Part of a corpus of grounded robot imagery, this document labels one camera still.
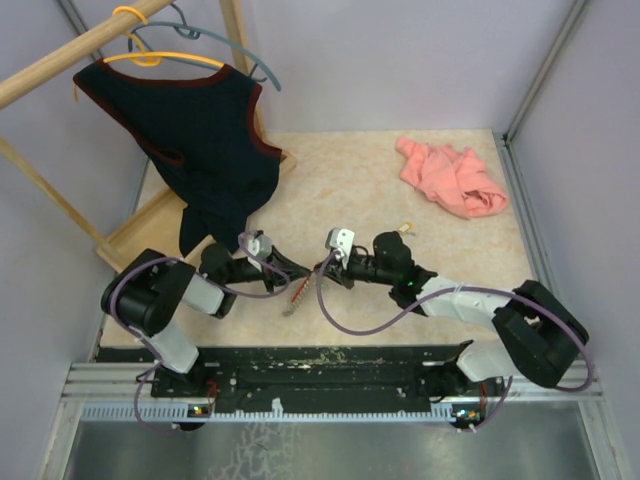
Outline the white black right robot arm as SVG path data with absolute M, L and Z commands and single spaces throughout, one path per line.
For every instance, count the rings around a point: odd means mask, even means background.
M 370 254 L 360 253 L 355 234 L 333 229 L 327 257 L 314 267 L 351 289 L 358 282 L 389 287 L 400 313 L 379 327 L 380 333 L 410 313 L 442 317 L 480 326 L 496 334 L 491 341 L 472 341 L 446 372 L 448 387 L 470 395 L 482 381 L 520 374 L 547 389 L 557 389 L 578 356 L 585 355 L 589 334 L 543 284 L 527 280 L 513 290 L 463 284 L 419 266 L 397 231 L 383 232 Z

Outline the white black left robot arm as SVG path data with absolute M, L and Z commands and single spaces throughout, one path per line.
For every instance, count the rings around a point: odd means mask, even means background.
M 194 397 L 206 389 L 208 373 L 199 365 L 199 349 L 178 325 L 178 307 L 222 318 L 237 297 L 270 298 L 310 273 L 263 235 L 249 240 L 242 258 L 232 257 L 219 243 L 210 244 L 197 267 L 146 249 L 108 285 L 101 308 L 173 372 L 176 389 Z

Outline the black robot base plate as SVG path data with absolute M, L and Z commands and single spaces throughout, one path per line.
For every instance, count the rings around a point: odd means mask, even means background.
M 156 399 L 202 398 L 195 418 L 213 414 L 429 413 L 447 398 L 469 397 L 469 418 L 484 416 L 502 378 L 472 382 L 456 367 L 462 345 L 204 347 L 200 369 L 160 367 L 136 379 Z

